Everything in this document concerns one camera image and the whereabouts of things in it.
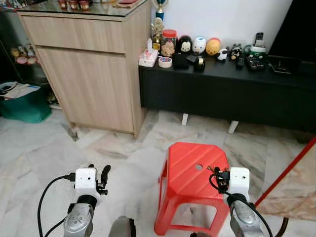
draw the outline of teal storage bin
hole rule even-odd
[[[40,88],[16,99],[1,100],[0,114],[6,119],[39,123],[51,115],[51,109],[43,89]]]

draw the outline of trophy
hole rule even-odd
[[[157,8],[156,17],[159,17],[163,20],[163,8],[168,4],[169,0],[152,0],[155,7]]]

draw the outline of white wall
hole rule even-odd
[[[222,46],[252,43],[264,32],[269,49],[292,0],[169,0],[165,7],[165,29],[178,36],[218,37]]]

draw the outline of tape roll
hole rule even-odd
[[[161,68],[170,68],[172,66],[172,59],[168,57],[161,57],[158,59],[158,64]]]

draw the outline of red plastic stool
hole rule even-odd
[[[165,235],[168,229],[205,232],[212,237],[218,235],[229,208],[223,201],[223,195],[209,183],[209,176],[213,173],[210,168],[214,170],[216,166],[221,170],[229,169],[225,152],[217,146],[175,143],[169,147],[159,178],[159,206],[155,221],[157,235]],[[166,178],[166,186],[161,198],[163,178]],[[171,225],[178,206],[183,203],[214,206],[217,211],[210,228]]]

